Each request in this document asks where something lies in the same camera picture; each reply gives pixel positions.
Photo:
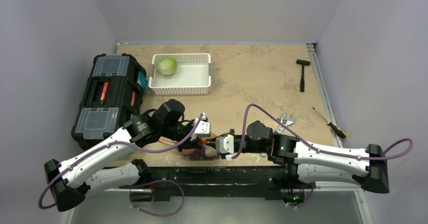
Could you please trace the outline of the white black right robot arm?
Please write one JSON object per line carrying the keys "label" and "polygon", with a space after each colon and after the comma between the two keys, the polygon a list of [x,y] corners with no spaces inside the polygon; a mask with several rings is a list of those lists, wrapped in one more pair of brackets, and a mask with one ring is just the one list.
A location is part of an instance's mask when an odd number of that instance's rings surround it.
{"label": "white black right robot arm", "polygon": [[245,136],[234,130],[207,140],[223,159],[230,160],[243,143],[242,153],[265,153],[269,161],[284,167],[284,173],[273,179],[289,187],[314,182],[343,182],[359,185],[372,193],[390,191],[388,165],[378,145],[363,149],[323,146],[274,132],[260,121],[247,127]]}

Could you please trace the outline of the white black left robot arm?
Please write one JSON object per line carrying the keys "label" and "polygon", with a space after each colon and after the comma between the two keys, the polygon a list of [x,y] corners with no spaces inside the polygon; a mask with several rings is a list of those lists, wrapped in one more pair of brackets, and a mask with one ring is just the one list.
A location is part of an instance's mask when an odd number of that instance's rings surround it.
{"label": "white black left robot arm", "polygon": [[170,99],[157,109],[134,116],[84,153],[62,162],[55,159],[46,162],[47,187],[39,197],[39,208],[67,211],[89,194],[115,187],[150,185],[152,173],[141,159],[122,167],[107,169],[106,166],[135,151],[162,153],[174,148],[201,148],[201,139],[211,134],[210,122],[205,113],[191,121],[185,120],[184,111],[181,102]]}

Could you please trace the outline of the purple grape bunch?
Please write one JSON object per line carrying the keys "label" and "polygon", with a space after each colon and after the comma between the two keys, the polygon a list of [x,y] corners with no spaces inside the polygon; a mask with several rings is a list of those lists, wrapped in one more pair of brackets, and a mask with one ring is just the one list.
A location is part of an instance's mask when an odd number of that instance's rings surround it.
{"label": "purple grape bunch", "polygon": [[209,160],[209,157],[205,155],[205,149],[193,149],[186,157],[191,161],[202,161]]}

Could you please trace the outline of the clear zip top bag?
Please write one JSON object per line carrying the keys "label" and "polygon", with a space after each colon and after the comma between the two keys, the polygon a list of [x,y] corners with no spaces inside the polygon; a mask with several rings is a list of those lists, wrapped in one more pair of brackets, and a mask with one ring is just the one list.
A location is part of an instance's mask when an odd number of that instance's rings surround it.
{"label": "clear zip top bag", "polygon": [[188,161],[217,160],[220,155],[213,147],[206,145],[206,143],[206,138],[195,137],[192,139],[192,136],[190,136],[185,143],[170,150],[170,152]]}

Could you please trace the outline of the beige garlic bulb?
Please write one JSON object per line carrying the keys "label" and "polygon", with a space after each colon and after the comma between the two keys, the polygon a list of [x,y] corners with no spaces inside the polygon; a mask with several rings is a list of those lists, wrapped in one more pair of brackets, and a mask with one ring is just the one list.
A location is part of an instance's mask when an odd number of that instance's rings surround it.
{"label": "beige garlic bulb", "polygon": [[217,157],[218,153],[214,148],[206,148],[205,155],[207,157]]}

